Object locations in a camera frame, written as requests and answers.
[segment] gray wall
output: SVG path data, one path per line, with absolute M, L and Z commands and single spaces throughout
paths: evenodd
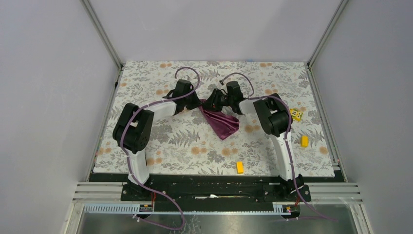
M 91 2 L 124 61 L 307 61 L 340 0 Z
M 80 1 L 1 1 L 0 233 L 56 234 L 117 72 Z
M 350 1 L 314 72 L 375 233 L 411 233 L 413 1 Z

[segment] fabric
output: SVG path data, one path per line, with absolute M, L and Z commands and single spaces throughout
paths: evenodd
M 115 124 L 126 103 L 143 105 L 161 99 L 174 89 L 175 71 L 189 66 L 201 76 L 196 91 L 199 99 L 207 99 L 219 80 L 233 72 L 251 79 L 254 96 L 278 93 L 289 105 L 303 112 L 300 122 L 292 125 L 292 149 L 303 176 L 334 176 L 327 150 L 321 119 L 303 62 L 151 62 L 128 61 L 115 94 L 94 166 L 96 173 L 127 173 L 126 156 L 112 139 Z M 195 83 L 190 70 L 178 73 L 178 78 Z M 250 94 L 248 82 L 238 75 L 244 96 Z M 150 173 L 183 175 L 238 175 L 236 162 L 242 161 L 240 176 L 276 176 L 276 153 L 268 135 L 262 130 L 257 115 L 237 115 L 224 107 L 224 114 L 239 120 L 239 130 L 225 140 L 219 139 L 202 112 L 184 109 L 178 115 L 153 123 L 145 153 Z M 307 148 L 300 146 L 301 136 L 308 136 Z
M 234 116 L 222 112 L 206 111 L 202 106 L 199 107 L 199 110 L 221 140 L 225 140 L 240 128 L 240 122 Z

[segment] floral tablecloth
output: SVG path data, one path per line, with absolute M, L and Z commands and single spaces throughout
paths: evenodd
M 290 108 L 303 112 L 300 122 L 292 126 L 293 150 L 299 172 L 303 176 L 334 176 L 329 152 L 313 93 L 302 62 L 150 62 L 128 61 L 119 81 L 109 120 L 96 152 L 95 173 L 127 173 L 126 156 L 112 139 L 113 128 L 124 105 L 139 106 L 160 100 L 174 89 L 174 73 L 182 66 L 196 69 L 201 84 L 196 93 L 207 99 L 211 91 L 221 87 L 219 80 L 233 72 L 248 76 L 254 96 L 278 93 Z M 178 73 L 178 78 L 196 84 L 191 70 Z M 248 82 L 239 75 L 237 80 L 244 97 L 251 92 Z M 230 108 L 223 112 L 240 120 L 240 129 L 220 140 L 198 108 L 184 110 L 176 116 L 161 119 L 152 126 L 150 141 L 145 149 L 147 165 L 154 174 L 237 175 L 236 162 L 242 161 L 243 175 L 277 176 L 276 154 L 272 142 L 262 130 L 256 115 L 237 115 Z M 309 146 L 302 148 L 302 135 Z

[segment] purple cable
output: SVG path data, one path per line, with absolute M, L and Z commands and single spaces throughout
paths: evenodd
M 144 221 L 144 222 L 147 222 L 147 223 L 156 225 L 156 226 L 158 226 L 158 227 L 165 228 L 165 229 L 168 229 L 168 230 L 173 230 L 173 231 L 181 230 L 181 229 L 183 229 L 183 227 L 185 226 L 186 221 L 185 221 L 185 217 L 184 217 L 184 212 L 182 211 L 182 209 L 181 209 L 181 207 L 178 205 L 178 203 L 176 203 L 170 196 L 168 196 L 168 195 L 166 195 L 166 194 L 164 194 L 164 193 L 162 193 L 162 192 L 160 192 L 160 191 L 157 191 L 157 190 L 155 190 L 155 189 L 151 189 L 151 188 L 149 188 L 149 187 L 146 187 L 146 186 L 143 185 L 141 182 L 139 182 L 139 180 L 136 178 L 135 174 L 134 174 L 133 171 L 132 171 L 131 158 L 129 157 L 129 153 L 128 153 L 128 152 L 125 150 L 125 148 L 123 147 L 123 140 L 125 139 L 126 131 L 128 130 L 129 126 L 131 125 L 133 119 L 135 119 L 135 117 L 137 116 L 137 114 L 138 114 L 140 111 L 142 111 L 144 108 L 147 108 L 147 107 L 150 107 L 150 106 L 153 106 L 153 105 L 162 103 L 162 102 L 174 101 L 174 100 L 178 100 L 178 99 L 181 99 L 181 98 L 185 98 L 185 97 L 191 95 L 193 92 L 195 92 L 195 90 L 198 88 L 199 83 L 200 83 L 200 81 L 201 81 L 198 72 L 197 72 L 195 69 L 191 68 L 191 67 L 181 67 L 181 68 L 179 68 L 178 70 L 176 70 L 176 72 L 175 72 L 175 79 L 176 79 L 176 75 L 178 74 L 178 72 L 181 71 L 182 69 L 190 69 L 190 70 L 192 70 L 193 72 L 195 72 L 196 77 L 197 77 L 197 79 L 198 79 L 198 82 L 197 82 L 195 88 L 194 88 L 192 91 L 190 91 L 189 93 L 185 94 L 185 95 L 182 95 L 182 96 L 179 96 L 179 97 L 174 97 L 174 98 L 167 99 L 167 100 L 155 101 L 155 102 L 152 102 L 152 103 L 150 103 L 150 104 L 148 104 L 148 105 L 145 105 L 145 106 L 140 107 L 140 108 L 132 115 L 132 117 L 129 119 L 128 124 L 126 125 L 125 130 L 123 130 L 122 137 L 121 137 L 121 139 L 120 139 L 120 147 L 122 148 L 123 152 L 125 152 L 125 154 L 127 155 L 127 157 L 126 157 L 126 162 L 127 162 L 127 164 L 128 164 L 128 171 L 129 171 L 129 174 L 131 174 L 133 180 L 134 180 L 139 186 L 141 186 L 142 188 L 144 188 L 144 189 L 146 189 L 146 190 L 149 190 L 149 191 L 151 191 L 151 192 L 160 194 L 160 195 L 166 197 L 167 199 L 169 199 L 169 200 L 178 208 L 179 212 L 181 213 L 182 225 L 181 225 L 179 228 L 171 228 L 171 227 L 168 227 L 168 226 L 165 226 L 165 225 L 156 223 L 156 222 L 152 222 L 152 221 L 149 221 L 149 220 L 146 220 L 146 219 L 138 219 L 138 220 L 142 220 L 142 221 Z
M 220 83 L 223 85 L 223 84 L 224 84 L 224 81 L 225 81 L 228 77 L 230 77 L 230 76 L 232 76 L 232 75 L 241 75 L 241 76 L 243 76 L 246 80 L 248 80 L 248 83 L 249 83 L 249 85 L 251 86 L 251 89 L 252 89 L 252 93 L 251 93 L 250 95 L 248 95 L 248 97 L 254 95 L 254 93 L 255 93 L 255 91 L 254 91 L 254 86 L 252 86 L 252 83 L 251 83 L 251 81 L 248 79 L 248 77 L 246 77 L 246 75 L 244 75 L 244 74 L 242 74 L 242 73 L 239 73 L 239 72 L 231 73 L 231 74 L 229 74 L 228 76 L 224 77 L 222 80 L 220 80 Z
M 276 101 L 279 101 L 279 102 L 287 109 L 287 114 L 288 114 L 288 120 L 289 120 L 289 121 L 288 121 L 287 130 L 285 131 L 284 141 L 285 141 L 285 144 L 286 144 L 286 146 L 287 146 L 288 156 L 290 157 L 291 172 L 292 172 L 292 174 L 293 174 L 294 187 L 295 187 L 295 189 L 296 189 L 296 191 L 297 191 L 297 194 L 298 194 L 298 196 L 300 197 L 301 201 L 303 201 L 304 204 L 305 204 L 308 208 L 310 208 L 310 210 L 314 211 L 314 212 L 315 212 L 316 214 L 318 214 L 320 217 L 322 217 L 322 218 L 324 218 L 324 219 L 327 219 L 327 220 L 330 220 L 330 221 L 338 222 L 337 219 L 335 219 L 335 218 L 330 218 L 330 217 L 325 216 L 325 215 L 321 214 L 320 212 L 318 212 L 312 205 L 308 204 L 308 202 L 305 201 L 305 199 L 302 197 L 302 195 L 300 194 L 300 192 L 299 192 L 299 190 L 298 190 L 297 181 L 296 181 L 296 175 L 295 175 L 295 171 L 294 171 L 293 155 L 291 154 L 291 149 L 290 149 L 290 146 L 289 146 L 289 144 L 288 144 L 288 138 L 287 138 L 288 132 L 289 132 L 290 129 L 291 129 L 291 122 L 292 122 L 292 116 L 291 116 L 291 113 L 289 112 L 290 109 L 288 108 L 288 105 L 285 104 L 280 98 L 274 97 L 274 96 L 252 97 L 252 98 L 250 98 L 250 100 L 262 99 L 262 98 L 272 98 L 272 99 L 274 99 L 274 100 L 276 100 Z
M 153 106 L 153 105 L 162 103 L 162 102 L 175 101 L 175 100 L 178 100 L 178 99 L 181 99 L 181 98 L 188 97 L 189 95 L 193 94 L 193 92 L 195 92 L 195 90 L 198 88 L 201 79 L 199 78 L 198 72 L 197 72 L 195 69 L 191 68 L 191 67 L 181 67 L 181 68 L 179 68 L 178 70 L 176 70 L 176 72 L 175 72 L 175 79 L 176 79 L 176 74 L 178 74 L 178 72 L 181 71 L 182 69 L 190 69 L 190 70 L 192 70 L 193 72 L 195 72 L 196 77 L 197 77 L 197 79 L 198 79 L 198 83 L 196 83 L 196 87 L 195 87 L 193 90 L 191 90 L 189 93 L 185 94 L 185 95 L 182 95 L 182 96 L 179 96 L 179 97 L 174 97 L 174 98 L 167 99 L 167 100 L 155 101 L 155 102 L 152 102 L 152 103 L 150 103 L 150 104 L 147 104 L 147 105 L 144 105 L 144 106 L 140 107 L 140 108 L 133 114 L 133 116 L 129 119 L 128 124 L 126 125 L 125 129 L 123 130 L 122 137 L 120 138 L 120 148 L 122 148 L 123 152 L 125 152 L 125 154 L 126 154 L 127 156 L 129 156 L 129 153 L 128 153 L 128 152 L 125 150 L 125 148 L 123 147 L 123 140 L 125 139 L 126 131 L 129 129 L 129 126 L 131 125 L 132 121 L 135 119 L 135 117 L 138 115 L 139 112 L 141 112 L 144 108 L 147 108 L 147 107 L 150 107 L 150 106 Z
M 126 162 L 127 162 L 127 164 L 128 164 L 129 173 L 132 175 L 133 180 L 134 180 L 139 186 L 141 186 L 142 188 L 144 188 L 144 189 L 146 189 L 146 190 L 149 190 L 149 191 L 151 191 L 151 192 L 154 192 L 154 193 L 157 193 L 157 194 L 160 194 L 160 195 L 166 197 L 167 199 L 169 199 L 169 200 L 178 208 L 179 213 L 181 213 L 182 225 L 181 225 L 179 228 L 171 228 L 171 227 L 162 225 L 162 224 L 160 224 L 160 223 L 153 222 L 153 221 L 149 221 L 149 220 L 146 220 L 146 219 L 138 219 L 138 220 L 142 220 L 142 221 L 144 221 L 144 222 L 146 222 L 146 223 L 150 223 L 150 224 L 153 224 L 153 225 L 156 225 L 156 226 L 158 226 L 158 227 L 165 228 L 165 229 L 168 229 L 168 230 L 178 231 L 178 230 L 183 229 L 184 226 L 185 226 L 186 221 L 185 221 L 185 217 L 184 217 L 184 212 L 182 211 L 182 209 L 181 209 L 181 207 L 178 205 L 178 203 L 176 203 L 176 201 L 174 201 L 170 196 L 164 194 L 163 192 L 160 192 L 160 191 L 158 191 L 158 190 L 155 190 L 155 189 L 151 189 L 151 188 L 149 188 L 149 187 L 146 187 L 146 186 L 143 185 L 141 182 L 139 182 L 139 180 L 136 178 L 135 174 L 132 173 L 131 158 L 130 158 L 129 156 L 126 157 Z

